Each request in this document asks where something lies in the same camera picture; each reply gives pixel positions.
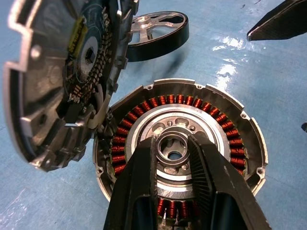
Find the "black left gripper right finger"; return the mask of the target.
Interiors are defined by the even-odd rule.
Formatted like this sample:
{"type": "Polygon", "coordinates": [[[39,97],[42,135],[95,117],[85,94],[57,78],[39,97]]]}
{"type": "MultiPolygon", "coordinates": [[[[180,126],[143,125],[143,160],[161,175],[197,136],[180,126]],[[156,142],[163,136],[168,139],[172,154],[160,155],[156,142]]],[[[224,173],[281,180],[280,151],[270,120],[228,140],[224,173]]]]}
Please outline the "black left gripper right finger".
{"type": "Polygon", "coordinates": [[[188,137],[197,230],[272,230],[246,181],[203,135],[188,137]]]}

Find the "silver motor housing lid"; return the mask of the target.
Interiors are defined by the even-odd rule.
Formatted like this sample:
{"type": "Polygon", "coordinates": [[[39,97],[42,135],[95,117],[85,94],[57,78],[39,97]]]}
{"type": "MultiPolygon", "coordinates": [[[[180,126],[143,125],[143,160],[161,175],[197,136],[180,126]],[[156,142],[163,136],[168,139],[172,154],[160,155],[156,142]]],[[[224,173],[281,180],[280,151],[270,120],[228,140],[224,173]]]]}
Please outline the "silver motor housing lid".
{"type": "Polygon", "coordinates": [[[79,161],[102,129],[139,0],[14,0],[8,27],[21,36],[7,62],[3,103],[19,155],[49,172],[79,161]]]}

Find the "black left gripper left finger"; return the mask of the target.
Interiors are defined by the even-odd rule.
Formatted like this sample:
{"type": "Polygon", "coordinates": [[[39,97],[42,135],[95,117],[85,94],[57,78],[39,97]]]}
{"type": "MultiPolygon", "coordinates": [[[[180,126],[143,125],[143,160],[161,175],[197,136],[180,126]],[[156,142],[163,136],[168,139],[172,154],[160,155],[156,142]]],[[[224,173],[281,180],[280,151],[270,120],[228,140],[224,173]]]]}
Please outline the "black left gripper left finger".
{"type": "Polygon", "coordinates": [[[156,138],[141,141],[113,188],[103,230],[158,230],[156,138]]]}

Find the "silver spoked rotor black rim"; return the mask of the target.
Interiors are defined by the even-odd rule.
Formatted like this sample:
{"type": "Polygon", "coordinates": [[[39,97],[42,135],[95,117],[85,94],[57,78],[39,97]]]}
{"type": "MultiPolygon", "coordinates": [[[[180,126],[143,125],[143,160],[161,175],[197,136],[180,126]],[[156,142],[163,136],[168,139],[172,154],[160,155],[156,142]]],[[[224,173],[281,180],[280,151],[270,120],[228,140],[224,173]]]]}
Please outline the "silver spoked rotor black rim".
{"type": "Polygon", "coordinates": [[[147,61],[169,54],[183,46],[189,38],[189,18],[178,11],[159,11],[133,18],[131,34],[138,34],[137,43],[128,45],[126,58],[129,62],[147,61]],[[156,28],[168,28],[168,32],[153,37],[156,28]]]}

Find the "silver motor housing copper coils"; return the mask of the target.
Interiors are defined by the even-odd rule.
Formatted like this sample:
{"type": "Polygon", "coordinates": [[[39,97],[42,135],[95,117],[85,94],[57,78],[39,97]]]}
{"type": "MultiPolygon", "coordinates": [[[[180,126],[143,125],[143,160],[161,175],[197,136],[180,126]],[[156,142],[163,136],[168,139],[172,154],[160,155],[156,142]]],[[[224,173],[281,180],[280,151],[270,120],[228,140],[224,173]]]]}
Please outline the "silver motor housing copper coils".
{"type": "Polygon", "coordinates": [[[141,86],[107,112],[94,139],[98,184],[111,198],[116,179],[137,145],[157,139],[158,230],[192,230],[196,215],[187,140],[203,134],[247,182],[253,194],[265,183],[268,153],[263,134],[243,105],[212,85],[194,80],[156,80],[141,86]]]}

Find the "blue plastic table cover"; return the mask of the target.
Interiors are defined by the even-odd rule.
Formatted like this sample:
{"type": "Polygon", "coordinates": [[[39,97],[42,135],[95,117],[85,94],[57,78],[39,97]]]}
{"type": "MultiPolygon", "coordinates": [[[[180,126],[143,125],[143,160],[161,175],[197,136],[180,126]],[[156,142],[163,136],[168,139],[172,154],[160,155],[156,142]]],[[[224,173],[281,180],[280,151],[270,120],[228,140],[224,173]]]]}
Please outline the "blue plastic table cover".
{"type": "MultiPolygon", "coordinates": [[[[273,230],[307,230],[307,34],[248,42],[247,32],[282,0],[140,0],[139,14],[179,11],[188,41],[146,62],[129,63],[115,103],[162,78],[211,84],[237,98],[264,135],[269,163],[257,194],[273,230]]],[[[19,58],[20,36],[8,28],[13,0],[0,0],[0,230],[101,230],[108,201],[95,176],[92,144],[84,157],[43,172],[16,153],[2,99],[3,64],[19,58]]]]}

